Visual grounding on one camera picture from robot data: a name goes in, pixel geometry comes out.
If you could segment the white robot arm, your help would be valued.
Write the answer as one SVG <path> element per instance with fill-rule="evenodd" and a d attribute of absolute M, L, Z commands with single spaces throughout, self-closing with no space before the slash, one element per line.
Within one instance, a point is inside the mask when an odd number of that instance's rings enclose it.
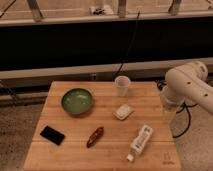
<path fill-rule="evenodd" d="M 166 72 L 166 85 L 160 91 L 164 123 L 171 123 L 186 99 L 213 114 L 213 87 L 206 83 L 207 76 L 208 69 L 200 61 L 189 62 Z"/>

